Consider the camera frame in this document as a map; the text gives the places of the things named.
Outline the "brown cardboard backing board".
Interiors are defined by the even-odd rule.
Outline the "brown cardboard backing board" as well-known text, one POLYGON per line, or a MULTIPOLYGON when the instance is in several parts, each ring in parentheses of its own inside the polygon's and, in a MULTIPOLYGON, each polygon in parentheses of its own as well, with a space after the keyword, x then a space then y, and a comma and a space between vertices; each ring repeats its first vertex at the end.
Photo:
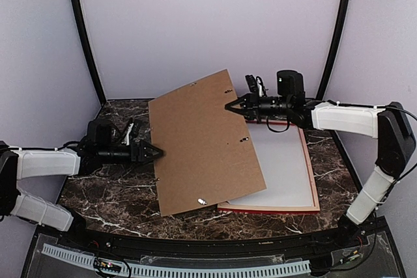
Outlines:
POLYGON ((160 214, 175 215, 266 188, 244 117, 225 110, 236 100, 222 70, 149 102, 160 214))

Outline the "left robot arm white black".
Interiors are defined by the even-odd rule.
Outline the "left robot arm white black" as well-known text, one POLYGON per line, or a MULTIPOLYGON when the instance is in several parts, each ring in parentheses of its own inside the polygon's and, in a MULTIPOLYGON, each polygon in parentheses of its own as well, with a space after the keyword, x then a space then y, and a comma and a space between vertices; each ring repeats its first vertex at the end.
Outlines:
POLYGON ((71 142, 60 148, 22 148, 1 142, 1 219, 16 216, 41 226, 66 232, 78 249, 87 249, 92 236, 81 225, 82 217, 69 208, 53 204, 18 187, 18 181, 45 176, 88 175, 105 164, 146 165, 164 151, 146 141, 129 144, 71 142))

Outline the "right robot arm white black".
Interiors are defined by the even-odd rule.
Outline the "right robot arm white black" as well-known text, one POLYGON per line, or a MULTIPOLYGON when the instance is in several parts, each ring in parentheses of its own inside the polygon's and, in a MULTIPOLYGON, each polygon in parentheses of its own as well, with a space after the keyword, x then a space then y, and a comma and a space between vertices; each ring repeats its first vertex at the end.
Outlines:
POLYGON ((247 93, 225 105, 225 110, 247 120, 268 123, 283 118, 303 130, 317 130, 365 137, 373 141, 375 161, 362 188, 347 208, 344 223, 333 232, 333 243, 346 248, 358 236, 362 224, 384 204, 393 188, 410 172, 416 138, 409 120, 414 117, 399 102, 386 105, 346 104, 307 99, 302 93, 287 96, 259 96, 247 93))

